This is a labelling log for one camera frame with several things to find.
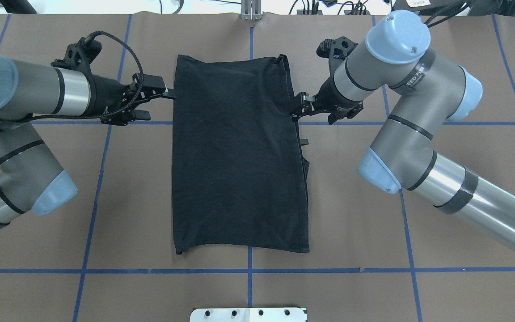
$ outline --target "white metal plate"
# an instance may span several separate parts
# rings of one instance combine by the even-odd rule
[[[190,322],[307,322],[306,308],[195,309]]]

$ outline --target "black mounting bracket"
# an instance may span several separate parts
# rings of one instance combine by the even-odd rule
[[[317,56],[327,58],[329,60],[329,79],[333,79],[333,74],[337,67],[345,61],[345,59],[353,52],[359,44],[351,41],[347,37],[339,37],[337,39],[325,39],[317,47]],[[329,113],[329,124],[333,124],[337,119],[346,117],[354,118],[361,110],[363,110],[363,102],[354,104],[351,108],[344,110],[339,116],[335,115],[335,110],[329,110],[328,107],[335,107],[337,102],[327,102],[323,104],[317,99],[318,94],[310,96],[306,92],[300,92],[290,101],[290,112],[294,117],[294,121],[299,120],[302,116],[311,116],[320,113]]]

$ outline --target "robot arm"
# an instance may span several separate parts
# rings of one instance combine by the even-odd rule
[[[135,110],[139,104],[174,99],[162,77],[144,75],[140,65],[130,85],[93,75],[90,63],[101,51],[94,36],[100,33],[106,34],[96,32],[69,45],[65,58],[50,67],[0,55],[0,229],[29,210],[44,216],[77,194],[30,120],[100,118],[126,126],[150,120],[148,112]]]
[[[320,48],[330,45],[331,76],[314,97],[298,95],[294,115],[329,112],[329,123],[352,118],[363,99],[387,84],[401,99],[367,149],[360,175],[390,194],[415,191],[515,250],[515,196],[430,147],[445,120],[465,118],[482,96],[480,82],[430,42],[427,26],[403,10],[386,16],[359,45],[345,37],[325,41]],[[342,59],[338,67],[331,67],[333,57]]]

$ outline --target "folded fabric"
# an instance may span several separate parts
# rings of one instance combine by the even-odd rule
[[[229,243],[309,252],[306,177],[287,57],[180,55],[174,89],[176,252]]]

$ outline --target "wires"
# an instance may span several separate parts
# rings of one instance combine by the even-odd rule
[[[365,2],[361,2],[361,0],[358,0],[356,4],[354,4],[352,1],[345,1],[345,3],[341,4],[341,8],[339,8],[339,12],[337,14],[341,13],[341,10],[346,4],[351,5],[351,12],[348,14],[367,14],[367,7],[365,4],[368,2],[368,0],[365,0]]]
[[[429,24],[429,25],[427,25],[427,27],[430,28],[430,27],[436,26],[437,24],[441,24],[442,22],[445,22],[445,21],[449,20],[450,18],[456,16],[457,14],[463,12],[466,8],[468,8],[468,4],[464,4],[464,6],[462,6],[462,8],[460,8],[456,13],[453,13],[453,14],[451,14],[449,16],[446,16],[446,17],[442,18],[441,20],[439,20],[439,21],[437,21],[437,22],[435,22],[433,24]]]
[[[339,11],[337,12],[337,15],[339,15],[341,13],[341,10],[343,9],[343,7],[345,7],[346,4],[350,4],[351,5],[351,11],[353,11],[353,7],[355,6],[355,4],[352,1],[345,1],[345,3],[341,4],[341,8],[339,8]]]
[[[241,2],[227,1],[227,0],[211,0],[211,1],[223,2],[224,4],[241,4]]]
[[[291,14],[291,12],[293,11],[293,8],[295,7],[295,4],[298,2],[299,0],[295,0],[294,1],[294,4],[291,5],[291,9],[290,9],[290,13],[288,14]]]
[[[131,100],[124,106],[121,107],[118,110],[115,110],[114,112],[106,113],[106,114],[100,114],[100,115],[88,115],[88,116],[66,116],[66,115],[39,115],[39,116],[31,116],[23,118],[16,122],[31,122],[34,120],[40,120],[40,119],[67,119],[67,120],[90,120],[90,119],[98,119],[98,118],[107,118],[109,116],[114,116],[116,114],[119,114],[126,110],[127,108],[131,107],[132,104],[139,98],[139,95],[141,94],[143,90],[143,83],[144,83],[144,71],[143,66],[141,65],[139,58],[136,56],[135,51],[133,51],[126,43],[124,43],[121,39],[118,39],[115,35],[109,34],[104,31],[95,31],[88,35],[86,37],[85,42],[90,42],[93,39],[95,39],[98,35],[106,35],[110,39],[113,39],[114,41],[120,43],[123,47],[127,49],[129,53],[131,53],[132,57],[135,59],[137,67],[139,67],[139,81],[138,81],[138,87],[136,89],[136,93],[134,96],[132,96]]]
[[[349,14],[367,14],[367,7],[365,6],[367,2],[368,0],[365,0],[365,2],[361,3],[361,1],[358,0]]]
[[[441,20],[431,24],[432,20],[434,20],[437,16],[440,16],[441,14],[443,14],[451,9],[458,8],[460,6],[461,6],[461,8],[458,9],[458,11],[456,11],[455,13],[452,13],[449,16],[446,16],[446,17],[442,18]],[[445,21],[449,20],[450,18],[456,16],[457,14],[463,12],[466,8],[468,8],[468,6],[469,6],[468,2],[457,2],[456,4],[450,4],[448,6],[445,6],[445,7],[441,8],[440,10],[438,10],[437,12],[433,13],[432,16],[425,21],[425,25],[427,25],[427,27],[430,28],[430,27],[436,26],[437,24],[441,24],[442,22],[445,22]]]
[[[175,12],[173,12],[172,14],[177,14],[180,12],[180,10],[182,10],[182,7],[184,6],[184,0],[180,0],[180,5],[178,6],[178,9],[176,9]]]

